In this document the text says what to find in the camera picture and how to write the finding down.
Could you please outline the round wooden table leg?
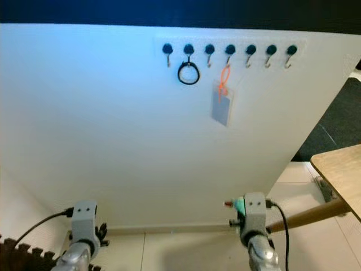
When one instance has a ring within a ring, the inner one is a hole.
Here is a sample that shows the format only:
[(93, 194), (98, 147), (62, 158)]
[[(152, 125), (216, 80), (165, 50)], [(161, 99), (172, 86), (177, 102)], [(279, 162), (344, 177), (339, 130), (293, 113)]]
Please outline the round wooden table leg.
[(361, 221), (361, 218), (358, 217), (356, 212), (354, 212), (343, 199), (335, 199), (331, 202), (324, 203), (321, 206), (313, 207), (312, 209), (307, 209), (299, 214), (289, 216), (286, 218), (285, 222), (281, 220), (280, 222), (268, 225), (266, 230), (268, 233), (275, 233), (284, 229), (290, 230), (291, 228), (314, 224), (315, 222), (349, 212), (351, 212), (356, 219)]

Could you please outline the dark brown foam puzzle mat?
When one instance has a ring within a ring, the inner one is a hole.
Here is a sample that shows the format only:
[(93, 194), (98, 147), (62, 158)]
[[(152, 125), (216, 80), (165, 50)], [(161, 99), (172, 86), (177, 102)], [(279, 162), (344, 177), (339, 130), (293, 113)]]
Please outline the dark brown foam puzzle mat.
[(58, 258), (52, 251), (18, 244), (13, 238), (0, 243), (0, 271), (51, 271)]

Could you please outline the grey metal furniture foot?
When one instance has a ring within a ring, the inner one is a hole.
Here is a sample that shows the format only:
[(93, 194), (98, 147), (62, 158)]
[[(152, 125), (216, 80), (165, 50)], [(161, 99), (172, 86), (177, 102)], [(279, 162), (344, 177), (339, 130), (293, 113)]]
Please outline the grey metal furniture foot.
[(331, 202), (338, 198), (336, 192), (322, 176), (315, 177), (314, 181), (322, 192), (322, 196), (325, 202)]

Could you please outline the white partition panel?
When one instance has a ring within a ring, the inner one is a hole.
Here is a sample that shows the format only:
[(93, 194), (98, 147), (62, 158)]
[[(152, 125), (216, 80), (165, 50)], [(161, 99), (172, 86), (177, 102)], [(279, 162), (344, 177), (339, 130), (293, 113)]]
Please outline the white partition panel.
[[(177, 69), (156, 36), (307, 38), (289, 69)], [(112, 228), (226, 224), (223, 202), (271, 189), (361, 60), (361, 34), (110, 25), (1, 26), (3, 174), (44, 206), (96, 199)]]

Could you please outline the wooden table top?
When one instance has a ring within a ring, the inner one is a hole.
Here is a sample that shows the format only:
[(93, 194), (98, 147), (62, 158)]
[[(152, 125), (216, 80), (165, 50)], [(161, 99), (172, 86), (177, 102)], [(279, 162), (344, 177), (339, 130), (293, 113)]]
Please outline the wooden table top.
[(310, 162), (338, 194), (338, 199), (317, 207), (323, 214), (315, 221), (346, 212), (361, 222), (361, 144), (316, 154)]

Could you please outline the black knob metal hook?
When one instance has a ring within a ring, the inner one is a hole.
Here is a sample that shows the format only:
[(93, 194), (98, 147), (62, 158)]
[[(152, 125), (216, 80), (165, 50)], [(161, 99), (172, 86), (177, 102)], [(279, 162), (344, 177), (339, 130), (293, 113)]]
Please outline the black knob metal hook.
[(278, 47), (275, 44), (271, 44), (266, 48), (266, 51), (265, 51), (266, 61), (264, 62), (264, 67), (266, 69), (271, 67), (271, 57), (273, 57), (277, 51), (278, 51)]
[(229, 44), (225, 47), (224, 53), (227, 57), (225, 65), (230, 65), (230, 59), (233, 56), (233, 54), (236, 52), (236, 47), (233, 44)]
[(255, 44), (250, 44), (246, 47), (245, 49), (245, 56), (246, 56), (246, 60), (245, 60), (245, 67), (249, 68), (251, 66), (251, 58), (252, 56), (255, 54), (256, 52), (256, 45)]
[(205, 54), (207, 56), (206, 66), (208, 68), (211, 68), (212, 64), (213, 64), (212, 63), (212, 57), (213, 57), (213, 55), (215, 53), (215, 46), (213, 44), (211, 44), (211, 43), (207, 44), (205, 46), (204, 52), (205, 52)]
[(292, 63), (292, 57), (294, 56), (294, 54), (296, 54), (296, 52), (298, 52), (298, 47), (296, 44), (290, 45), (287, 47), (286, 49), (286, 62), (284, 63), (284, 68), (285, 69), (289, 69), (289, 67), (291, 67)]
[(162, 52), (166, 56), (166, 66), (167, 67), (171, 67), (170, 57), (171, 57), (173, 51), (174, 51), (173, 46), (170, 43), (163, 44)]
[(188, 63), (191, 62), (191, 56), (195, 53), (195, 49), (194, 49), (194, 46), (190, 43), (186, 44), (184, 47), (183, 47), (183, 53), (186, 55), (186, 61)]

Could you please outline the white hook rail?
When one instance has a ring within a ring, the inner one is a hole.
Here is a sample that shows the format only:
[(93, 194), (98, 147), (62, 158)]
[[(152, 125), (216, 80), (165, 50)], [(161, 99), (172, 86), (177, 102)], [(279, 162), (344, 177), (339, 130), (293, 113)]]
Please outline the white hook rail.
[[(195, 53), (191, 56), (191, 62), (197, 65), (201, 71), (219, 71), (226, 65), (226, 54), (224, 50), (229, 44), (236, 47), (236, 52), (230, 59), (231, 67), (236, 69), (260, 69), (273, 70), (284, 69), (286, 62), (286, 49), (293, 44), (297, 45), (297, 52), (292, 57), (291, 63), (294, 64), (296, 59), (304, 57), (304, 49), (307, 47), (307, 38), (281, 38), (275, 36), (156, 36), (153, 39), (151, 52), (155, 59), (166, 65), (166, 56), (162, 52), (162, 46), (170, 43), (173, 46), (173, 53), (170, 57), (171, 68), (177, 69), (182, 62), (186, 61), (186, 55), (183, 53), (183, 47), (190, 43), (194, 46)], [(204, 52), (207, 44), (215, 46), (215, 53), (212, 57), (212, 67), (206, 66), (207, 56)], [(251, 66), (245, 67), (245, 49), (250, 44), (256, 45), (256, 52), (251, 58)], [(266, 48), (271, 44), (278, 47), (278, 51), (271, 57), (271, 67), (266, 69), (264, 62), (266, 61)]]

